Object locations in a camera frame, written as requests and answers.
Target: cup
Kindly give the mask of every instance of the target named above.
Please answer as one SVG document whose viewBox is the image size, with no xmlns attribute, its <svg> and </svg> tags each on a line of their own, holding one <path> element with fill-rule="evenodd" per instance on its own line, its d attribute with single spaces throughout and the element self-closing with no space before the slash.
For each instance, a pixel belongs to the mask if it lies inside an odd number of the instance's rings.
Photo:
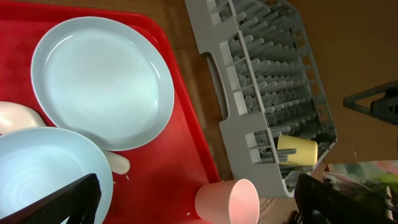
<svg viewBox="0 0 398 224">
<path fill-rule="evenodd" d="M 195 209 L 200 218 L 216 224 L 256 224 L 260 204 L 254 185 L 241 179 L 202 186 Z"/>
<path fill-rule="evenodd" d="M 318 144 L 308 139 L 281 135 L 278 139 L 277 150 L 296 149 L 295 154 L 287 155 L 282 165 L 314 166 L 318 160 Z"/>
</svg>

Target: white utensil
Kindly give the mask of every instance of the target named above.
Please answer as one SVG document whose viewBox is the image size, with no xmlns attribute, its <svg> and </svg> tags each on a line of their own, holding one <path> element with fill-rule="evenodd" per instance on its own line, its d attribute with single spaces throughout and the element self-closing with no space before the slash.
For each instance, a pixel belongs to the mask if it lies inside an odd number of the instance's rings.
<svg viewBox="0 0 398 224">
<path fill-rule="evenodd" d="M 43 127 L 45 123 L 36 111 L 11 102 L 0 101 L 0 134 L 6 134 L 25 128 Z M 130 162 L 123 156 L 103 151 L 112 172 L 125 174 L 130 169 Z"/>
</svg>

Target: plate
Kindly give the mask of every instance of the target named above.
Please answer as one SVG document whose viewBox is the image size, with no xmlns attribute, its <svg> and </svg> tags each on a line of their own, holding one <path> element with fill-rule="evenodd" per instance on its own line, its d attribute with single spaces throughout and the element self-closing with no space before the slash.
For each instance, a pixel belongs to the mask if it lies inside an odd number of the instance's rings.
<svg viewBox="0 0 398 224">
<path fill-rule="evenodd" d="M 0 136 L 0 219 L 91 173 L 101 188 L 95 215 L 99 224 L 111 205 L 113 178 L 98 146 L 61 128 L 29 128 Z"/>
<path fill-rule="evenodd" d="M 172 114 L 164 59 L 145 37 L 111 19 L 79 17 L 50 29 L 34 51 L 31 75 L 51 121 L 101 149 L 147 144 Z"/>
</svg>

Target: black object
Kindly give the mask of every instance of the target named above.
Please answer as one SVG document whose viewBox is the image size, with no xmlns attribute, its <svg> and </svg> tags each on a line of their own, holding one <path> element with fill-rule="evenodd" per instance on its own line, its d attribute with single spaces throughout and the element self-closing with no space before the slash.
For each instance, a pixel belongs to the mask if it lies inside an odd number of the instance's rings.
<svg viewBox="0 0 398 224">
<path fill-rule="evenodd" d="M 396 224 L 307 174 L 298 177 L 295 199 L 303 224 Z"/>
<path fill-rule="evenodd" d="M 386 93 L 384 98 L 373 101 L 370 109 L 355 103 L 357 100 L 384 92 Z M 346 96 L 343 105 L 387 123 L 398 125 L 398 80 Z"/>
<path fill-rule="evenodd" d="M 101 198 L 100 183 L 88 174 L 49 196 L 0 220 L 0 224 L 94 223 Z"/>
</svg>

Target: gray dish rack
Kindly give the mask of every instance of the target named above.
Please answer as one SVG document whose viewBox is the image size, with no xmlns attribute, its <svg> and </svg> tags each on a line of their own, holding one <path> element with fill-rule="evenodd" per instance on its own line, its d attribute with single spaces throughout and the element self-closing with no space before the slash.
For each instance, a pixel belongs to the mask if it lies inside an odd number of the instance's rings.
<svg viewBox="0 0 398 224">
<path fill-rule="evenodd" d="M 318 163 L 337 142 L 335 125 L 299 12 L 286 1 L 185 0 L 224 121 L 235 179 L 260 197 L 293 197 L 297 177 L 316 166 L 279 164 L 281 134 L 318 143 Z"/>
</svg>

